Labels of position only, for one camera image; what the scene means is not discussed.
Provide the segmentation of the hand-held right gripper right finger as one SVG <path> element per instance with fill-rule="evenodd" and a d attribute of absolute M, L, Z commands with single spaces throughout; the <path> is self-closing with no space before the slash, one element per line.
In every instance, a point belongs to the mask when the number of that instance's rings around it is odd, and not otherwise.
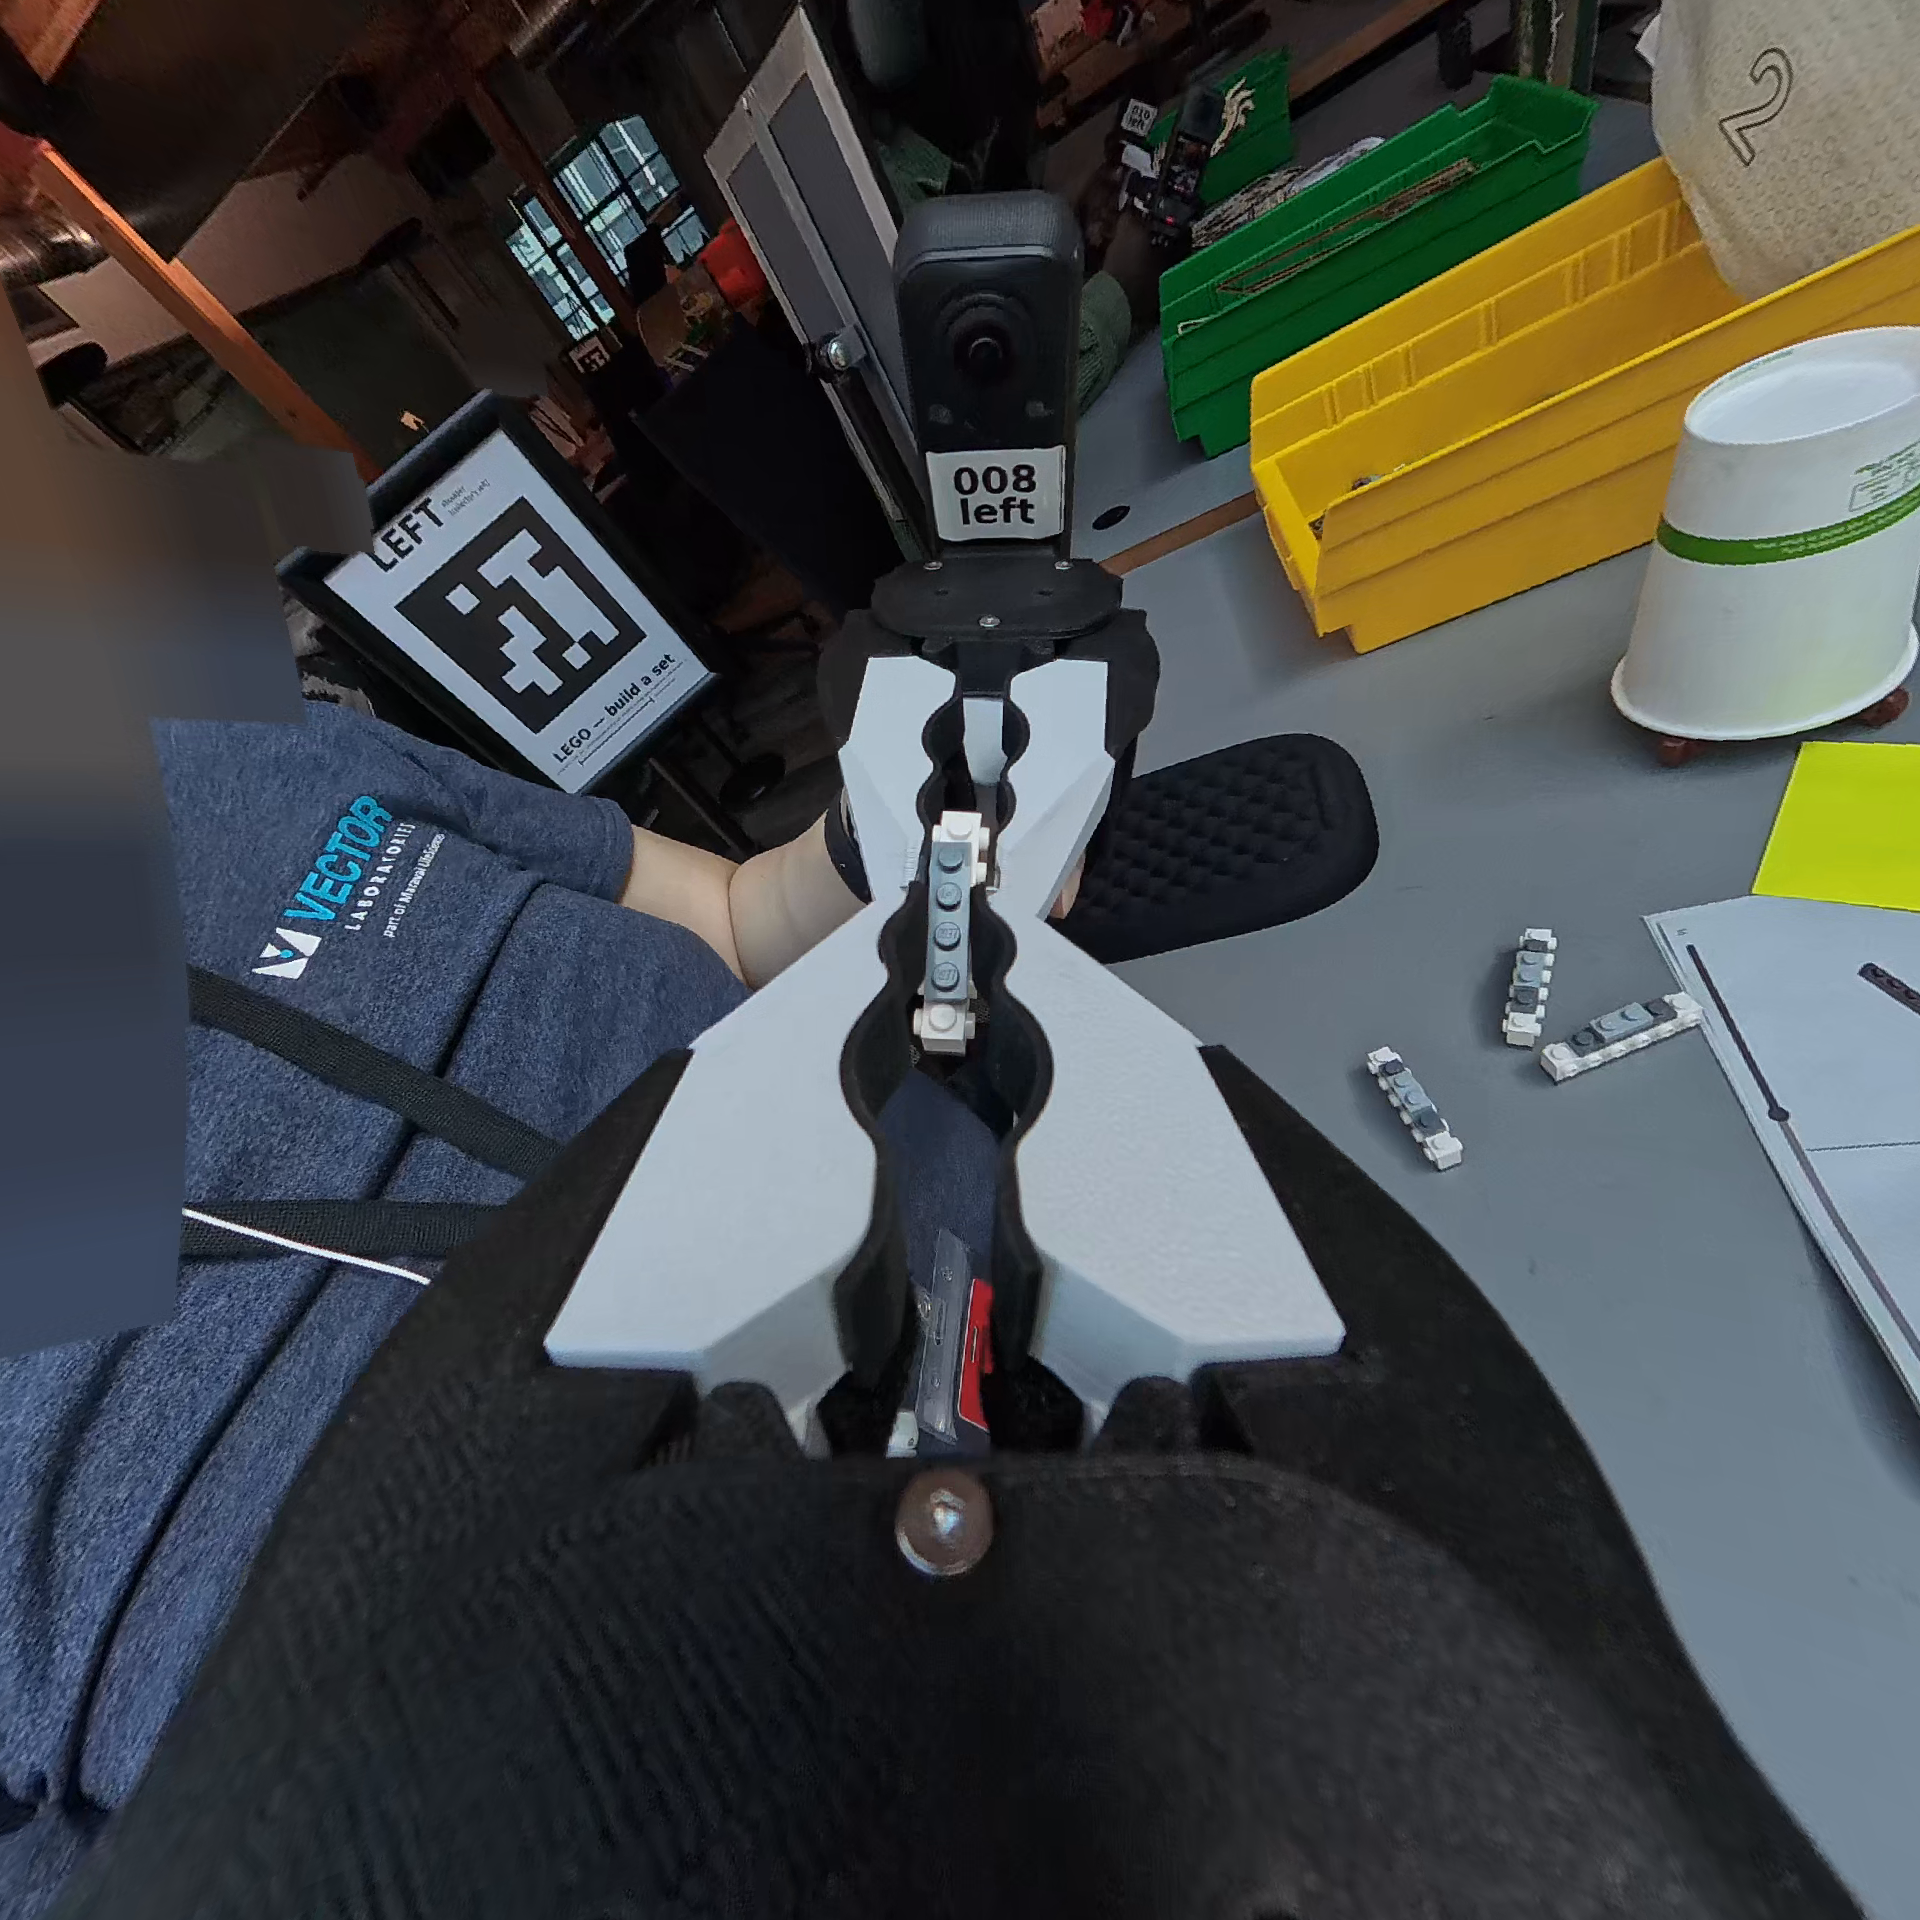
<path fill-rule="evenodd" d="M 1323 1360 L 1347 1327 L 1211 1052 L 1062 932 L 983 904 L 998 1144 L 993 1445 L 1080 1445 L 1144 1379 Z"/>

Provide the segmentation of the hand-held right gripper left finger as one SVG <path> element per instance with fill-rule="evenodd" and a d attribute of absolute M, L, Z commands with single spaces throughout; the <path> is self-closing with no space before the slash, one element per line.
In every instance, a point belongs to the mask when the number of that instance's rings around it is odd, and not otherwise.
<path fill-rule="evenodd" d="M 918 1331 L 881 1116 L 913 1070 L 907 885 L 705 1030 L 543 1356 L 765 1387 L 812 1454 L 885 1454 Z"/>

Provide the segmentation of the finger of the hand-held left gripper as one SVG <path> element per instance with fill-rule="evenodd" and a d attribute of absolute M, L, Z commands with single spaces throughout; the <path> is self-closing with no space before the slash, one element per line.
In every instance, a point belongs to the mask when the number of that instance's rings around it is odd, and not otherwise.
<path fill-rule="evenodd" d="M 927 727 L 952 717 L 955 701 L 957 676 L 944 662 L 862 662 L 838 767 L 868 904 L 896 904 L 921 876 L 927 816 L 940 808 L 926 795 L 936 789 L 947 755 L 927 744 Z"/>
<path fill-rule="evenodd" d="M 1052 659 L 980 698 L 980 819 L 991 824 L 991 911 L 1043 922 L 1056 904 L 1108 800 L 1110 664 Z"/>

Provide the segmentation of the grey lego assembly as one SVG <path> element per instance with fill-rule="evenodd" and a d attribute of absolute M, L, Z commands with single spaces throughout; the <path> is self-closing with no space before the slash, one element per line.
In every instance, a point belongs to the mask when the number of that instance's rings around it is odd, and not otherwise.
<path fill-rule="evenodd" d="M 940 1061 L 959 1061 L 976 1038 L 973 896 L 990 879 L 991 830 L 976 808 L 948 808 L 923 855 L 926 938 L 913 1038 Z"/>

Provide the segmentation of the person's left forearm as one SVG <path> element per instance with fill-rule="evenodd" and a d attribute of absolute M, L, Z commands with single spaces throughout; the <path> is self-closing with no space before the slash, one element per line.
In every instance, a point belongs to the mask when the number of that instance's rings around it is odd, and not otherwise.
<path fill-rule="evenodd" d="M 692 932 L 743 978 L 732 904 L 736 878 L 737 863 L 732 859 L 635 824 L 617 902 L 645 919 Z"/>

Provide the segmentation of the lego instruction booklet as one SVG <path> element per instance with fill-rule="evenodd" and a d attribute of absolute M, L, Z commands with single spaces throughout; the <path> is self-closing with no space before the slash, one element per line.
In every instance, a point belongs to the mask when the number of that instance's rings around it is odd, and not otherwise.
<path fill-rule="evenodd" d="M 1812 1244 L 1918 1400 L 1918 916 L 1741 896 L 1645 916 Z"/>

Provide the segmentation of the black wrist rest pad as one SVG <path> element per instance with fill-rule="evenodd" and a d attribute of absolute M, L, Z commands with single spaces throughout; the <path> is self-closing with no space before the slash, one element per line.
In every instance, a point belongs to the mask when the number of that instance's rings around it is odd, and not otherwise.
<path fill-rule="evenodd" d="M 1376 867 L 1363 771 L 1317 734 L 1256 735 L 1127 775 L 1057 930 L 1096 962 L 1134 962 L 1333 907 Z"/>

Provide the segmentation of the person's blue shirt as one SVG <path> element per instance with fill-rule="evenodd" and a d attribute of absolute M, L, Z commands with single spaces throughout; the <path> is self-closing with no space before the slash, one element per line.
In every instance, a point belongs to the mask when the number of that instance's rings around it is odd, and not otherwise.
<path fill-rule="evenodd" d="M 552 1143 L 750 987 L 617 902 L 633 822 L 357 710 L 152 724 L 182 955 Z M 4 1915 L 147 1771 L 277 1510 L 438 1272 L 256 1238 L 161 1320 L 4 1358 Z"/>

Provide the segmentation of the grey metal cabinet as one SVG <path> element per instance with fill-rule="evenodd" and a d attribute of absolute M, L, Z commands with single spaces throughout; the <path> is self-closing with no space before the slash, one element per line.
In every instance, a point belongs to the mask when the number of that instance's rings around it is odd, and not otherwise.
<path fill-rule="evenodd" d="M 896 205 L 822 4 L 788 4 L 705 165 L 910 559 L 933 528 L 899 322 Z"/>

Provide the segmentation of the green plastic bin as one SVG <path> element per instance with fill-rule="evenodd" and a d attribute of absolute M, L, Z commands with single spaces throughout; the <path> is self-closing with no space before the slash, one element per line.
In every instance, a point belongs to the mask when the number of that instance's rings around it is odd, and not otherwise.
<path fill-rule="evenodd" d="M 1243 446 L 1253 384 L 1576 197 L 1596 99 L 1499 76 L 1291 195 L 1159 284 L 1180 442 Z"/>
<path fill-rule="evenodd" d="M 1223 99 L 1223 123 L 1199 178 L 1199 208 L 1273 176 L 1293 156 L 1287 48 L 1253 56 L 1208 87 Z"/>

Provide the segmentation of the black framed marker sign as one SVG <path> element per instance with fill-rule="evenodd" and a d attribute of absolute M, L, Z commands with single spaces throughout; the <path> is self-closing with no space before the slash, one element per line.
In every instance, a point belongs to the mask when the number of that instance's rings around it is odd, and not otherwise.
<path fill-rule="evenodd" d="M 366 549 L 296 549 L 280 588 L 497 771 L 603 795 L 718 691 L 692 614 L 523 400 L 473 395 L 367 512 Z"/>

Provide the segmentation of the yellow plastic bin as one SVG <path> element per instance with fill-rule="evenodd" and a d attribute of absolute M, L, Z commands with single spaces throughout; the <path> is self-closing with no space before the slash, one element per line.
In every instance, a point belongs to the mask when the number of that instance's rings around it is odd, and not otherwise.
<path fill-rule="evenodd" d="M 1355 654 L 1653 539 L 1691 397 L 1841 330 L 1918 322 L 1918 232 L 1755 302 L 1649 160 L 1253 384 L 1269 539 Z"/>

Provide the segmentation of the white green-striped paper cup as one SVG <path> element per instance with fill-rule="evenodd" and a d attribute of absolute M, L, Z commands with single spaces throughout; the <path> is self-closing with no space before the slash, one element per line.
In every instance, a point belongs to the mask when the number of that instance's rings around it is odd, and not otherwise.
<path fill-rule="evenodd" d="M 1881 730 L 1909 707 L 1915 576 L 1918 327 L 1765 355 L 1686 406 L 1613 704 L 1663 766 Z"/>

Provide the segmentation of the yellow-green sticky note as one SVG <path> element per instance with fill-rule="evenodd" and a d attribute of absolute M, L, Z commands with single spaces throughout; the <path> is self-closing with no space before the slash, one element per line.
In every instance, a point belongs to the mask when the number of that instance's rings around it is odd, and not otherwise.
<path fill-rule="evenodd" d="M 1751 893 L 1913 915 L 1918 744 L 1801 744 Z"/>

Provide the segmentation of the white paper bag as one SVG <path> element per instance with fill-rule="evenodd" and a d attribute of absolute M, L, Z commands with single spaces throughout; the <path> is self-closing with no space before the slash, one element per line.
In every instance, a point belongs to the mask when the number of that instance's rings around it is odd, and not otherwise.
<path fill-rule="evenodd" d="M 1649 123 L 1741 296 L 1918 219 L 1915 2 L 1667 2 Z"/>

